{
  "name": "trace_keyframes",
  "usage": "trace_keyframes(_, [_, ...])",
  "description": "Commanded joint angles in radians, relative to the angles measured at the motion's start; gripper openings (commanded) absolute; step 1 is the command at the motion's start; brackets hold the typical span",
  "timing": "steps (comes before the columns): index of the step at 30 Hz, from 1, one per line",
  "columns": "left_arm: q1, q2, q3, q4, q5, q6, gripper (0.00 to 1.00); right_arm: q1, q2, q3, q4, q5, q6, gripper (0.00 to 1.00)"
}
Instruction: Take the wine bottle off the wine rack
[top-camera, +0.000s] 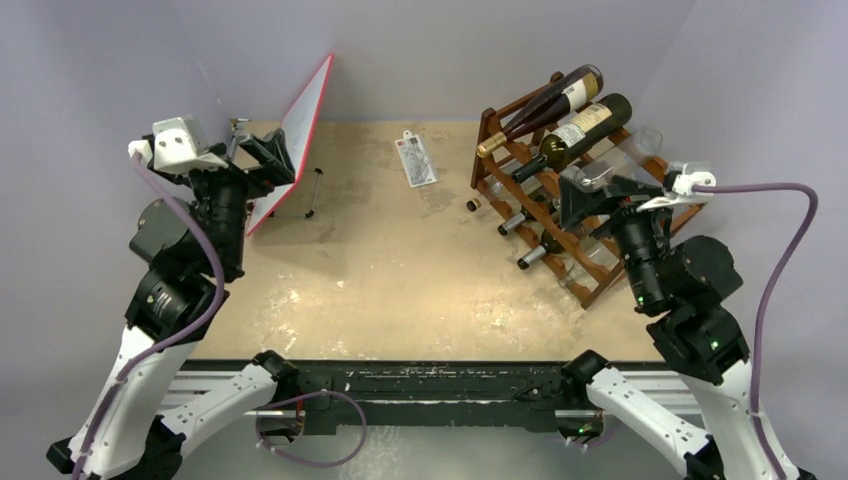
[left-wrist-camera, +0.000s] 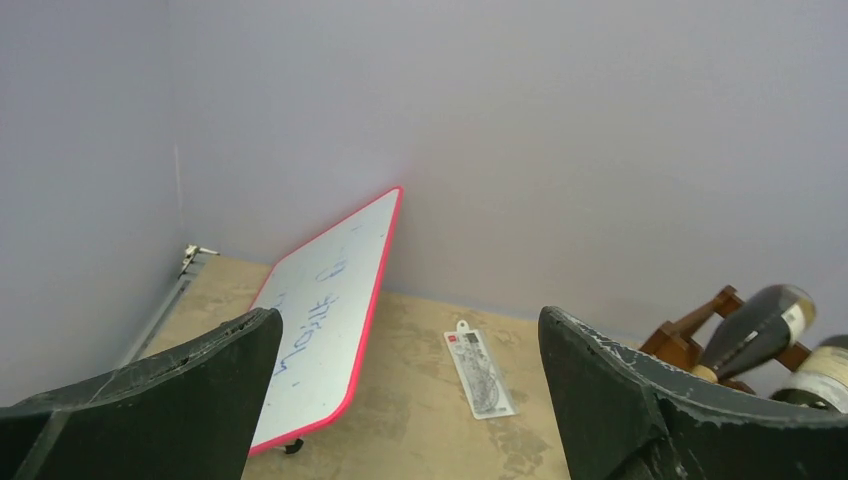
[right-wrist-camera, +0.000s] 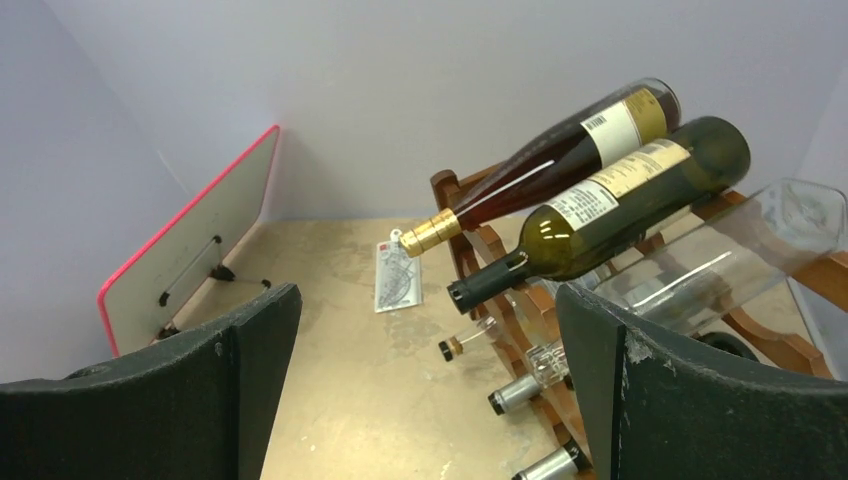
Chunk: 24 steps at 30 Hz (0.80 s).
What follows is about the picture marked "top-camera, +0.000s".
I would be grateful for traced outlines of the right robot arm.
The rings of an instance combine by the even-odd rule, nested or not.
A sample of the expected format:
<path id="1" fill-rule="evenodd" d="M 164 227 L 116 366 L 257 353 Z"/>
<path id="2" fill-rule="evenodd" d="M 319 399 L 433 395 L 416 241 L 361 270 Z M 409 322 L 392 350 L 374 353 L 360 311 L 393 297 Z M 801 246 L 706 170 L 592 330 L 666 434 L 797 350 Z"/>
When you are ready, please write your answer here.
<path id="1" fill-rule="evenodd" d="M 672 413 L 591 350 L 563 367 L 564 399 L 613 415 L 686 479 L 807 478 L 762 409 L 762 339 L 747 340 L 723 305 L 743 283 L 728 247 L 704 235 L 671 241 L 674 208 L 709 202 L 720 192 L 715 176 L 675 164 L 652 185 L 627 167 L 569 167 L 559 190 L 563 226 L 603 217 L 593 236 L 618 247 L 636 311 L 650 318 L 654 347 L 694 396 L 704 424 Z"/>

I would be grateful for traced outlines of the clear glass bottle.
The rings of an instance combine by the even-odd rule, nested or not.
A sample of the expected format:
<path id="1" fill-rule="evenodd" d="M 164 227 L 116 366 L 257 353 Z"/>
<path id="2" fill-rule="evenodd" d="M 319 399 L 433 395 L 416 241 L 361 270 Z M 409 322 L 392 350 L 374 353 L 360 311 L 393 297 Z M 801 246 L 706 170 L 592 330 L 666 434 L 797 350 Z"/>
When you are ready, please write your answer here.
<path id="1" fill-rule="evenodd" d="M 588 163 L 577 163 L 566 167 L 561 176 L 578 180 L 579 172 L 592 163 L 635 163 L 640 165 L 659 153 L 663 144 L 663 135 L 652 128 L 642 127 L 632 133 L 627 139 L 618 145 L 614 145 L 603 152 L 597 159 Z"/>

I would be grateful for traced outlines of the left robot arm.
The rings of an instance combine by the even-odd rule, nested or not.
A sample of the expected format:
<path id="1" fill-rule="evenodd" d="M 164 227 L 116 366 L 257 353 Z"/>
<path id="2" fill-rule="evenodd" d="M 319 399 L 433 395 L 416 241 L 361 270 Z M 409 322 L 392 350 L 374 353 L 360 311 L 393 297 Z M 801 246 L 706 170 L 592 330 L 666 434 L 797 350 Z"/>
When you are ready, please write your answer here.
<path id="1" fill-rule="evenodd" d="M 223 386 L 162 411 L 188 355 L 243 275 L 248 203 L 294 181 L 282 129 L 242 136 L 256 160 L 238 168 L 224 144 L 202 144 L 185 127 L 159 128 L 128 147 L 153 187 L 163 181 L 194 193 L 162 196 L 138 219 L 131 251 L 147 263 L 128 305 L 109 379 L 80 430 L 53 443 L 47 460 L 75 479 L 170 479 L 212 434 L 257 407 L 284 409 L 299 393 L 298 370 L 272 351 L 255 355 Z"/>

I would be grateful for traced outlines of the dark green wine bottle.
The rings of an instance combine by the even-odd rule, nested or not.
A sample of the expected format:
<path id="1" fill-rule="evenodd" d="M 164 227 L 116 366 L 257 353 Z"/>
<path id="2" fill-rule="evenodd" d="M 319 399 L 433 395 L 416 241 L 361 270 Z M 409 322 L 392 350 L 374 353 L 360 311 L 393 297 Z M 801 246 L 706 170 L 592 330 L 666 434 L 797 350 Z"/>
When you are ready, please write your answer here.
<path id="1" fill-rule="evenodd" d="M 589 105 L 546 135 L 539 152 L 510 176 L 522 183 L 543 171 L 558 170 L 587 153 L 600 140 L 623 127 L 632 117 L 630 101 L 620 93 L 610 93 Z"/>

